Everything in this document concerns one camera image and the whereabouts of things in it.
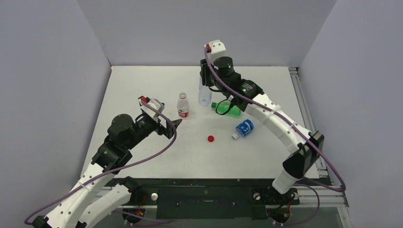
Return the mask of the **red label clear bottle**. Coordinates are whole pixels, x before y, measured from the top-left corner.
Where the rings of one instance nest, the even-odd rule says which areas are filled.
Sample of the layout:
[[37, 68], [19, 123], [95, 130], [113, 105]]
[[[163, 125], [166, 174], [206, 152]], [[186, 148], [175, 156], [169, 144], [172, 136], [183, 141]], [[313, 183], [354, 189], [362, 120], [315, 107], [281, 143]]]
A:
[[185, 92], [181, 92], [179, 94], [177, 102], [177, 111], [178, 115], [182, 118], [186, 118], [189, 116], [189, 102]]

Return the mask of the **clear bluish bottle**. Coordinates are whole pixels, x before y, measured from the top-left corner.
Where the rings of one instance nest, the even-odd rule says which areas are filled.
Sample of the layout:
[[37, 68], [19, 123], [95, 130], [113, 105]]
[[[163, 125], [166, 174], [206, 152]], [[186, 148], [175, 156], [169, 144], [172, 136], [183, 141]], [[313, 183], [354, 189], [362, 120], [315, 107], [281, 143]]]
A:
[[205, 86], [202, 84], [202, 78], [200, 78], [199, 81], [199, 96], [198, 96], [198, 102], [201, 106], [209, 106], [211, 103], [211, 98], [212, 98], [212, 91], [208, 86]]

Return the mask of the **green plastic bottle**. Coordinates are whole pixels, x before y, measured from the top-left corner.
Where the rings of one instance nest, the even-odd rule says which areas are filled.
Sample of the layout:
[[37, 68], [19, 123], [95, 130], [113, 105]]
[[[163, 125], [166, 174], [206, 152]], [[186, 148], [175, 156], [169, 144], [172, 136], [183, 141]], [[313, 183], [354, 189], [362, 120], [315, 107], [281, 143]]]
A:
[[237, 106], [232, 105], [230, 102], [226, 100], [223, 100], [218, 103], [212, 102], [211, 108], [218, 115], [229, 115], [234, 117], [241, 116], [241, 110]]

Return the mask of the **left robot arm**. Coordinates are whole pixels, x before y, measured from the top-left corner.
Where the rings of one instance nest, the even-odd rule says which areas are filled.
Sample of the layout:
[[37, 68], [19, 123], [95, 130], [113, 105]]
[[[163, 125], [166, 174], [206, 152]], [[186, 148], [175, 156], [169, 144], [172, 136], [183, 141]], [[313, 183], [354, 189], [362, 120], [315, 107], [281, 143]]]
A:
[[72, 190], [56, 200], [53, 203], [56, 207], [48, 214], [37, 215], [32, 222], [25, 220], [25, 224], [34, 228], [88, 228], [124, 203], [138, 203], [142, 197], [141, 186], [130, 177], [115, 187], [109, 196], [96, 202], [92, 200], [120, 170], [129, 167], [130, 150], [151, 133], [164, 135], [174, 142], [182, 119], [166, 119], [166, 126], [163, 126], [160, 117], [145, 111], [135, 119], [128, 114], [117, 115], [107, 130], [104, 143]]

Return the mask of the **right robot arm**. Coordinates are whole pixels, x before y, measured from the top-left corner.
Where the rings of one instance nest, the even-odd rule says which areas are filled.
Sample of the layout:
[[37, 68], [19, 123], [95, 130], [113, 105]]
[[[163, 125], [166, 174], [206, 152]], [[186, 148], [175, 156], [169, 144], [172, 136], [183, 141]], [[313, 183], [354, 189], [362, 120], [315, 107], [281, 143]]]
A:
[[252, 116], [270, 130], [285, 146], [290, 155], [282, 163], [281, 173], [268, 190], [269, 199], [280, 203], [294, 184], [303, 179], [316, 163], [324, 136], [311, 132], [287, 116], [279, 105], [274, 104], [252, 80], [243, 79], [235, 72], [231, 57], [220, 57], [213, 63], [200, 61], [201, 82], [204, 86], [215, 86], [218, 92], [230, 99], [230, 106]]

